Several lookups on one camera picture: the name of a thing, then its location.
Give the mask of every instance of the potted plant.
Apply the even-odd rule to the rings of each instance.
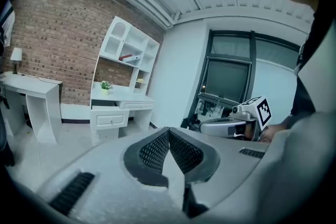
[[[108,81],[102,81],[100,83],[101,86],[101,92],[103,95],[109,95],[110,94],[110,89],[113,88],[113,84],[110,84]]]

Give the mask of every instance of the small green plant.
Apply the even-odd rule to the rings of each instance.
[[[104,90],[109,90],[113,88],[113,84],[110,84],[108,81],[104,81],[104,80],[100,83],[100,86]]]

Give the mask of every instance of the desk surface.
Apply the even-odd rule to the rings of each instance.
[[[13,74],[11,71],[8,71],[0,75],[0,81],[5,86],[42,94],[48,93],[51,89],[62,83],[62,81],[58,80],[30,76],[21,76],[21,73]]]
[[[128,87],[113,85],[113,89],[110,90],[110,94],[103,95],[101,93],[100,83],[94,82],[91,91],[91,99],[106,101],[154,102],[153,99],[144,94],[132,93],[127,91],[127,89]]]

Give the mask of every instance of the dark window frame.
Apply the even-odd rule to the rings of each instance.
[[[212,51],[212,44],[213,44],[214,36],[231,36],[231,37],[234,36],[234,37],[248,38],[250,41],[250,58],[238,57],[238,56],[232,56],[232,55],[212,54],[211,51]],[[249,100],[251,98],[252,90],[254,86],[255,74],[256,74],[256,60],[257,60],[256,40],[273,42],[273,43],[278,44],[279,46],[283,46],[285,48],[288,48],[288,49],[291,49],[297,52],[299,52],[300,50],[299,45],[283,40],[281,38],[276,38],[276,37],[269,36],[269,35],[255,33],[254,31],[247,32],[247,31],[231,31],[231,30],[216,30],[216,31],[210,30],[200,79],[198,81],[198,85],[196,88],[196,92],[194,94],[194,99],[190,107],[188,117],[187,119],[183,120],[181,127],[187,127],[186,123],[190,122],[191,118],[193,117],[199,99],[209,101],[212,103],[217,103],[218,105],[222,105],[222,106],[228,106],[228,107],[239,104],[238,102],[235,102],[233,100],[229,100],[226,98],[215,98],[215,97],[209,96],[201,92],[201,87],[203,85],[206,72],[207,72],[207,68],[208,68],[208,61],[211,58],[222,60],[222,61],[228,61],[228,62],[241,61],[246,64],[248,64],[249,62],[248,75],[247,75],[246,85],[243,90],[244,97],[242,99],[242,102],[245,102],[246,100]]]

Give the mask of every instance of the table lamp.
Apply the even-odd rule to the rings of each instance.
[[[12,56],[10,58],[11,58],[11,61],[14,61],[13,74],[17,74],[16,65],[19,64],[20,61],[22,61],[22,49],[14,48],[14,50],[12,52]]]

